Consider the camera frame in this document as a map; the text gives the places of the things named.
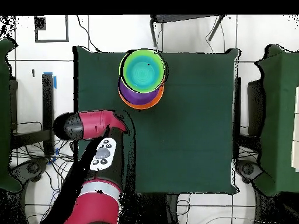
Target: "chair leg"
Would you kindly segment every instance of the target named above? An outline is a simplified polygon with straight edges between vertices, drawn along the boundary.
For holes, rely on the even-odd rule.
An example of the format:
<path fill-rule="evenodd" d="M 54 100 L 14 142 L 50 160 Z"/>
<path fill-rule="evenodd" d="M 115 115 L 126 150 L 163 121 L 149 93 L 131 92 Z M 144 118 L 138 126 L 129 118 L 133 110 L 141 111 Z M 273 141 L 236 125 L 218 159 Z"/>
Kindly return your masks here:
<path fill-rule="evenodd" d="M 154 20 L 151 19 L 150 22 L 151 32 L 152 32 L 152 41 L 154 42 L 154 47 L 157 47 L 156 35 L 154 30 Z"/>
<path fill-rule="evenodd" d="M 222 21 L 222 19 L 223 19 L 224 17 L 225 17 L 225 15 L 221 15 L 221 16 L 219 17 L 219 19 L 217 20 L 217 23 L 216 23 L 216 25 L 214 26 L 214 28 L 213 28 L 213 30 L 212 30 L 212 33 L 211 33 L 210 37 L 208 38 L 209 41 L 211 41 L 212 38 L 214 37 L 214 34 L 215 34 L 215 32 L 217 31 L 218 26 L 220 25 L 220 23 L 221 23 L 221 21 Z"/>

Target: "dark green tablecloth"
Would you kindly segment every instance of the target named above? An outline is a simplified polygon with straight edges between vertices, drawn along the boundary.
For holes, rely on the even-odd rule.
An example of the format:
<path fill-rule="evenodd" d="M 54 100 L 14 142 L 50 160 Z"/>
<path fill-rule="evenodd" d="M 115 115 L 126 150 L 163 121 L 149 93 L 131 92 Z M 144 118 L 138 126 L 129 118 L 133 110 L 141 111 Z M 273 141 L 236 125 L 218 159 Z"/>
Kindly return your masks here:
<path fill-rule="evenodd" d="M 256 65 L 260 67 L 266 93 L 266 117 L 260 136 L 260 165 L 265 172 L 254 182 L 268 196 L 281 191 L 298 193 L 299 173 L 291 166 L 291 151 L 299 53 L 270 45 Z"/>
<path fill-rule="evenodd" d="M 126 110 L 136 130 L 138 193 L 235 193 L 231 185 L 234 61 L 228 54 L 165 54 L 160 102 L 138 111 L 117 91 L 125 53 L 77 47 L 79 111 Z M 87 141 L 79 142 L 81 157 Z"/>

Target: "blue tape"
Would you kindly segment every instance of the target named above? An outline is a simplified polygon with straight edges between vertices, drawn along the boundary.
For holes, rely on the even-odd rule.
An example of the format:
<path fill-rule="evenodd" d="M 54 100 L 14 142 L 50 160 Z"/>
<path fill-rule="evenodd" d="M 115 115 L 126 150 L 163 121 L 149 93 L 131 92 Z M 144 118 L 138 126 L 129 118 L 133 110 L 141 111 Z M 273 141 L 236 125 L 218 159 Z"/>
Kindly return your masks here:
<path fill-rule="evenodd" d="M 53 162 L 55 162 L 56 161 L 56 157 L 52 157 L 52 159 L 51 159 Z"/>
<path fill-rule="evenodd" d="M 54 86 L 55 89 L 57 88 L 56 76 L 53 78 L 53 86 Z"/>

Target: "black chair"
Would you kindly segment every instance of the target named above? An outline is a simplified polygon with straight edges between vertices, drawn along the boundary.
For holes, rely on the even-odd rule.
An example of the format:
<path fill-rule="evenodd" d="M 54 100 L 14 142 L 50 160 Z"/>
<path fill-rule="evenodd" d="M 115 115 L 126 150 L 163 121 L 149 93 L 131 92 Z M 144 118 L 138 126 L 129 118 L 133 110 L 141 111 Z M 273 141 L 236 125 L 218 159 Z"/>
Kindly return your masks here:
<path fill-rule="evenodd" d="M 210 16 L 218 16 L 218 15 L 151 15 L 151 20 L 149 22 L 150 23 L 149 25 L 151 26 L 152 40 L 154 42 L 154 47 L 157 47 L 157 41 L 156 41 L 155 30 L 154 30 L 154 22 L 155 23 L 177 22 L 180 20 L 189 20 L 189 19 L 204 18 Z M 213 27 L 211 35 L 208 38 L 209 41 L 212 40 L 215 32 L 218 29 L 218 26 L 220 25 L 225 15 L 219 15 L 219 16 L 220 17 L 218 18 L 218 21 Z"/>

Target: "white floor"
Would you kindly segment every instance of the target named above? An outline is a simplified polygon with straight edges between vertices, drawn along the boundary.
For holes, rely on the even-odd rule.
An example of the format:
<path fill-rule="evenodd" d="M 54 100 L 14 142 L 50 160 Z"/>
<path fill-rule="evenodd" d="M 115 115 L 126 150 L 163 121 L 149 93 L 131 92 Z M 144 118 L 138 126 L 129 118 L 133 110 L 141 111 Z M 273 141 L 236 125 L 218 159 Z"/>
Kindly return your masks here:
<path fill-rule="evenodd" d="M 149 15 L 126 16 L 79 16 L 81 24 L 90 34 L 91 41 L 101 51 L 126 52 L 130 49 L 153 48 Z M 19 81 L 18 122 L 42 121 L 41 75 L 52 72 L 57 77 L 54 92 L 54 117 L 73 111 L 73 54 L 72 46 L 94 47 L 88 35 L 79 26 L 76 16 L 68 16 L 68 43 L 35 43 L 33 16 L 18 16 L 16 31 L 12 33 L 18 48 L 8 54 L 12 75 Z M 65 17 L 46 16 L 47 30 L 39 31 L 39 39 L 64 39 Z M 165 23 L 163 51 L 166 53 L 211 53 L 206 42 L 215 23 L 215 17 Z M 268 44 L 280 44 L 290 51 L 299 49 L 299 28 L 296 17 L 289 15 L 227 15 L 218 28 L 210 45 L 214 53 L 223 53 L 229 48 L 241 50 L 239 76 L 242 78 L 241 132 L 248 126 L 248 82 L 260 78 L 254 61 L 261 59 Z M 161 25 L 155 27 L 158 38 Z M 162 35 L 158 48 L 161 50 Z M 20 125 L 19 132 L 34 131 L 38 124 Z M 71 155 L 66 145 L 63 153 Z M 16 166 L 16 159 L 11 166 Z M 58 188 L 57 175 L 49 165 L 54 188 Z M 179 216 L 180 224 L 252 224 L 255 214 L 255 196 L 251 185 L 244 184 L 236 175 L 235 184 L 239 193 L 226 194 L 181 194 L 180 200 L 190 202 L 190 211 Z M 55 199 L 46 174 L 37 183 L 31 183 L 26 194 L 26 214 L 44 214 Z M 188 210 L 186 201 L 179 202 L 178 214 Z M 30 224 L 38 224 L 41 215 L 29 218 Z"/>

